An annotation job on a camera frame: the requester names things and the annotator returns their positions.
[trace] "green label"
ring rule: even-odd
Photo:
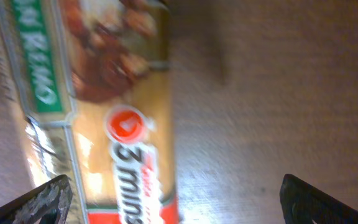
[[[12,3],[37,112],[62,112],[41,0]]]

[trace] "brown wooden surface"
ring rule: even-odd
[[[173,6],[184,223],[283,223],[292,173],[358,209],[358,0]],[[0,87],[0,205],[30,189]]]

